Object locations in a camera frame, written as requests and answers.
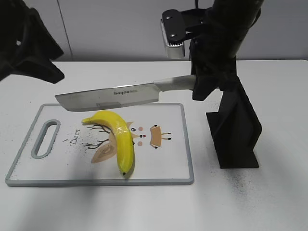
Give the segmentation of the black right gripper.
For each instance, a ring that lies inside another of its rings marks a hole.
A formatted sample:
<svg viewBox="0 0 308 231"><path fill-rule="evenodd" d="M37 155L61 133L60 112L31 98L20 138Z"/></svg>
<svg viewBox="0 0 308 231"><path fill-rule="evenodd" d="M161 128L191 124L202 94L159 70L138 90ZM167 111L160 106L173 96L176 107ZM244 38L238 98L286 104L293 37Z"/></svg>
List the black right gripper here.
<svg viewBox="0 0 308 231"><path fill-rule="evenodd" d="M205 15L204 31L191 39L191 74L196 76L194 101L204 101L213 90L234 91L236 56L248 31L261 15L262 0L216 0Z"/></svg>

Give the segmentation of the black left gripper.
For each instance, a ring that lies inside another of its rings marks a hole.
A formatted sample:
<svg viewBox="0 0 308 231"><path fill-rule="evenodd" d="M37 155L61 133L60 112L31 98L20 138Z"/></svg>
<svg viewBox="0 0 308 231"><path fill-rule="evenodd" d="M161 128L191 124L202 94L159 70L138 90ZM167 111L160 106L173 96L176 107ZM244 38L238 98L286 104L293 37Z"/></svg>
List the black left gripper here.
<svg viewBox="0 0 308 231"><path fill-rule="evenodd" d="M32 37L42 53L26 53L29 19ZM22 0L0 2L1 80L11 74L17 74L56 84L64 79L64 73L51 60L63 54L35 8L28 8Z"/></svg>

